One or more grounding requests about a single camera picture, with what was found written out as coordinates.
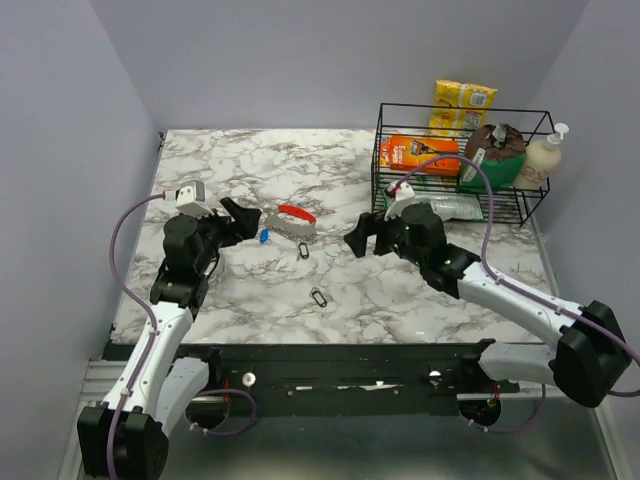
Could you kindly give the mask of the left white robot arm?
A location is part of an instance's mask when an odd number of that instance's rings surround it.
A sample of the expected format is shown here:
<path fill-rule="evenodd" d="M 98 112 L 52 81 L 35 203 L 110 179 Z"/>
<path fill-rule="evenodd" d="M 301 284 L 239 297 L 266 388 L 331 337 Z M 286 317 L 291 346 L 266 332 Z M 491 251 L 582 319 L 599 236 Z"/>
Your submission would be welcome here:
<path fill-rule="evenodd" d="M 140 300 L 144 329 L 111 390 L 77 420 L 86 475 L 157 479 L 179 418 L 199 393 L 214 393 L 220 368 L 177 355 L 209 288 L 209 268 L 223 248 L 256 236 L 260 210 L 225 197 L 220 215 L 198 200 L 177 199 L 177 215 L 164 225 L 164 259 L 148 300 Z"/>

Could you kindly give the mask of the orange razor box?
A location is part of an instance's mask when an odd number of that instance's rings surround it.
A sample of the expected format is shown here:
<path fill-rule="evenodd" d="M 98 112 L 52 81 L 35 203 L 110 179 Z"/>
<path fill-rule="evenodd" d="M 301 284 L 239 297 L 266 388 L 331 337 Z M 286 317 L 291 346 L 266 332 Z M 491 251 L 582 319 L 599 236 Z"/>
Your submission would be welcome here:
<path fill-rule="evenodd" d="M 397 171 L 411 171 L 424 162 L 443 155 L 443 159 L 424 167 L 421 173 L 456 177 L 460 171 L 460 161 L 454 155 L 458 153 L 458 144 L 453 139 L 385 135 L 380 143 L 380 166 Z"/>

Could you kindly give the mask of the green white flat pouch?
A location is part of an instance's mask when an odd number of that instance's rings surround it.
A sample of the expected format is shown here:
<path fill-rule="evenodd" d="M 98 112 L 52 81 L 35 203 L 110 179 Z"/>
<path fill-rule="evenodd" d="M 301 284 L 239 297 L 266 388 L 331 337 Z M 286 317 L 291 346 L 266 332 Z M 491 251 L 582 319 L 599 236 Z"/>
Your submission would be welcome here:
<path fill-rule="evenodd" d="M 428 204 L 443 221 L 483 219 L 480 203 L 474 195 L 425 194 L 419 195 L 417 201 Z"/>

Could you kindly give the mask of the aluminium extrusion rail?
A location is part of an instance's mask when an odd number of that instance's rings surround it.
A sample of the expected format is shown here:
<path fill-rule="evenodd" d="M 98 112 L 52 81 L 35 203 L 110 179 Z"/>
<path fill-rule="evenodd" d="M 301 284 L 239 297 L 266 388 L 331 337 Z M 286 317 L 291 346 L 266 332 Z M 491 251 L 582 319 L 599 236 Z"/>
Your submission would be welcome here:
<path fill-rule="evenodd" d="M 87 401 L 101 401 L 121 377 L 125 361 L 91 361 L 87 366 L 81 396 Z"/>

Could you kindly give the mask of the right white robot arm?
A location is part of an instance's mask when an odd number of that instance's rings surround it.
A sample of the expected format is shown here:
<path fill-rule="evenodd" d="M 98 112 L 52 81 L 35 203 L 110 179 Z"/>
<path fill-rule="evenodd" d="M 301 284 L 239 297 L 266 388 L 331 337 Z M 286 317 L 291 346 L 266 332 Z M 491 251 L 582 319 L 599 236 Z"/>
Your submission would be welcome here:
<path fill-rule="evenodd" d="M 365 212 L 344 240 L 361 258 L 369 237 L 376 239 L 376 255 L 394 253 L 410 262 L 431 288 L 487 308 L 540 339 L 538 346 L 494 343 L 464 362 L 460 379 L 471 391 L 495 380 L 524 380 L 554 385 L 595 408 L 637 357 L 608 306 L 562 301 L 498 272 L 483 256 L 448 242 L 442 220 L 426 204 L 408 205 L 391 219 Z"/>

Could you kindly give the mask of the brown green bag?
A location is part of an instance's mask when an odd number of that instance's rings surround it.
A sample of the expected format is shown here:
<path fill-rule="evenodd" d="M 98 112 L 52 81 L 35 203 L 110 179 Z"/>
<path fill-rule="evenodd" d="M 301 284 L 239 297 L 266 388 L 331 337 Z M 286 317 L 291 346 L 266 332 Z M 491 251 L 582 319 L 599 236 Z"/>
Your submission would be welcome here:
<path fill-rule="evenodd" d="M 482 170 L 493 190 L 506 189 L 523 167 L 526 146 L 521 132 L 509 124 L 486 124 L 471 135 L 464 156 Z"/>

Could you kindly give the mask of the yellow snack packet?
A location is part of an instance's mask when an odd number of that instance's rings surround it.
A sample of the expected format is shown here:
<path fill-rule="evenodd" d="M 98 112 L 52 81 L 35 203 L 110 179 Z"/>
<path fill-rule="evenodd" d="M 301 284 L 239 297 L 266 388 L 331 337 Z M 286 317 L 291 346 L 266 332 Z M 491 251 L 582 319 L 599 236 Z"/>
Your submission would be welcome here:
<path fill-rule="evenodd" d="M 438 79 L 435 82 L 434 108 L 429 133 L 454 138 L 469 138 L 486 122 L 498 90 L 473 83 Z"/>

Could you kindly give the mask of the cream lotion pump bottle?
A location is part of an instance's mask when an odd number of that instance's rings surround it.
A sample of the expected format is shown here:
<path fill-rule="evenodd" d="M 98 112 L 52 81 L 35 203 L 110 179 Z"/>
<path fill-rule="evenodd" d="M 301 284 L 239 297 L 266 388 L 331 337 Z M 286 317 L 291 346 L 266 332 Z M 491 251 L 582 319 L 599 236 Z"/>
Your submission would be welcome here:
<path fill-rule="evenodd" d="M 570 128 L 565 123 L 556 123 L 554 132 L 544 139 L 531 142 L 526 147 L 525 160 L 513 187 L 522 190 L 537 190 L 546 182 L 561 161 L 560 145 Z"/>

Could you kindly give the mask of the black mounting base rail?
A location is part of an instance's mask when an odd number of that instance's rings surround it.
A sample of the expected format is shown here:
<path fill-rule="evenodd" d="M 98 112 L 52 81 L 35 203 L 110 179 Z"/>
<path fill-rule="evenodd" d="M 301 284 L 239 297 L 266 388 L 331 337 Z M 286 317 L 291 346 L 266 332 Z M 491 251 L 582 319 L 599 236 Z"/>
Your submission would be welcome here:
<path fill-rule="evenodd" d="M 459 399 L 514 393 L 481 369 L 490 341 L 444 344 L 183 344 L 211 387 L 248 392 L 261 417 L 455 416 Z"/>

